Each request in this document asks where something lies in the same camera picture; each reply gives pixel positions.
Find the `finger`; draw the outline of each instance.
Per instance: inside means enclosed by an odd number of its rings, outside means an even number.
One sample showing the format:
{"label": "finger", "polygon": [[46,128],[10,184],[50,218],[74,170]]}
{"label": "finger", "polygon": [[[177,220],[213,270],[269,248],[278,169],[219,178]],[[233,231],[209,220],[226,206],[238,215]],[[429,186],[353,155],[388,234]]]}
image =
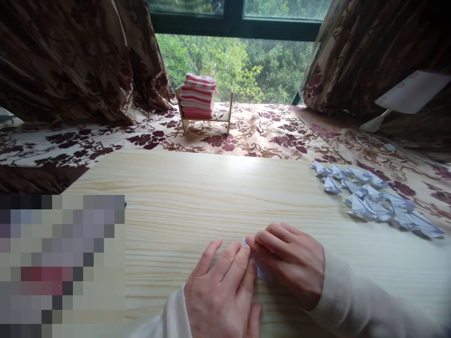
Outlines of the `finger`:
{"label": "finger", "polygon": [[246,243],[249,244],[252,252],[257,255],[260,261],[270,270],[274,270],[278,263],[281,262],[279,256],[271,252],[271,250],[267,249],[263,245],[257,243],[254,236],[247,235]]}
{"label": "finger", "polygon": [[255,234],[255,241],[267,247],[279,257],[285,257],[288,253],[288,243],[267,231],[259,231]]}
{"label": "finger", "polygon": [[208,247],[202,254],[197,266],[194,268],[192,275],[194,276],[203,276],[208,272],[208,268],[210,267],[213,258],[215,257],[216,251],[221,247],[222,240],[215,239],[208,244]]}
{"label": "finger", "polygon": [[291,232],[293,235],[303,235],[305,232],[302,232],[296,228],[293,228],[291,225],[288,225],[286,223],[280,224],[283,228],[287,229],[289,232]]}
{"label": "finger", "polygon": [[248,319],[246,338],[260,338],[260,319],[262,317],[263,305],[252,304]]}
{"label": "finger", "polygon": [[265,229],[267,232],[273,234],[277,238],[283,240],[285,243],[293,241],[293,234],[277,223],[271,223]]}
{"label": "finger", "polygon": [[257,275],[257,266],[253,259],[250,259],[243,279],[236,292],[235,303],[237,309],[243,318],[249,315],[250,307],[252,305],[252,295],[254,293],[255,277]]}
{"label": "finger", "polygon": [[215,264],[213,265],[213,267],[209,272],[216,282],[220,282],[223,280],[227,271],[230,269],[233,260],[235,259],[235,255],[237,254],[240,248],[241,248],[240,242],[233,242],[227,248],[225,248],[223,252],[221,252],[218,260],[215,262]]}
{"label": "finger", "polygon": [[250,256],[250,246],[247,244],[242,244],[240,250],[235,255],[233,263],[230,269],[224,276],[223,282],[227,287],[229,287],[233,292],[236,292],[238,286],[240,286],[241,280],[248,267]]}

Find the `hand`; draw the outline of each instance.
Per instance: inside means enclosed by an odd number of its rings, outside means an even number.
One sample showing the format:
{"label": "hand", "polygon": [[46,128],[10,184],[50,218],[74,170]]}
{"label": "hand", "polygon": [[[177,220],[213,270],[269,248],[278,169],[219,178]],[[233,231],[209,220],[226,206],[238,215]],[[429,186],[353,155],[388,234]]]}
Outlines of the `hand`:
{"label": "hand", "polygon": [[212,241],[189,277],[184,293],[193,338],[260,337],[261,304],[252,304],[256,266],[250,248],[230,244],[211,270],[222,240]]}
{"label": "hand", "polygon": [[319,303],[324,284],[324,248],[312,236],[272,223],[246,242],[269,271],[297,298],[305,310]]}

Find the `fingernail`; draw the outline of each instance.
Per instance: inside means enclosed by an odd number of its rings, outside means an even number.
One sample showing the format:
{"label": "fingernail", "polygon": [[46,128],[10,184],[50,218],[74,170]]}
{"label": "fingernail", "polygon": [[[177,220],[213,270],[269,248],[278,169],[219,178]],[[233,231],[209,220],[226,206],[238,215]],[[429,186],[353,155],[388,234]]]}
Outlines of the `fingernail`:
{"label": "fingernail", "polygon": [[254,237],[254,236],[252,236],[252,235],[247,235],[247,236],[246,236],[246,242],[247,242],[249,245],[253,245],[253,244],[254,244],[254,241],[255,241],[255,237]]}

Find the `glass pane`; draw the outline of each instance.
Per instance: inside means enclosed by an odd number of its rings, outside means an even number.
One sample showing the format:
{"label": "glass pane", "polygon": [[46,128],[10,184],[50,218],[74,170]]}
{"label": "glass pane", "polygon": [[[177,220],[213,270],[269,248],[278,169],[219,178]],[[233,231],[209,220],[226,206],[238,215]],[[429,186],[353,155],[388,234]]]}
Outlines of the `glass pane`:
{"label": "glass pane", "polygon": [[245,16],[323,20],[331,0],[246,0]]}
{"label": "glass pane", "polygon": [[291,104],[313,42],[157,34],[175,90],[188,72],[216,79],[216,102]]}
{"label": "glass pane", "polygon": [[153,11],[222,15],[224,0],[148,0]]}

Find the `window frame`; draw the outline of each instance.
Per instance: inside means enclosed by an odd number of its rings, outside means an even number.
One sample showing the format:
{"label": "window frame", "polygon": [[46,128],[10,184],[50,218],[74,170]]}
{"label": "window frame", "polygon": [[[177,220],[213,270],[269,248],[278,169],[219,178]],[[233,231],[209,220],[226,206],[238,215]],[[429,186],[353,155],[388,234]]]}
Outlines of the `window frame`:
{"label": "window frame", "polygon": [[[245,16],[244,5],[245,0],[224,0],[223,15],[150,10],[150,18],[154,32],[159,34],[306,42],[316,40],[322,24],[320,20]],[[299,100],[296,93],[292,104]]]}

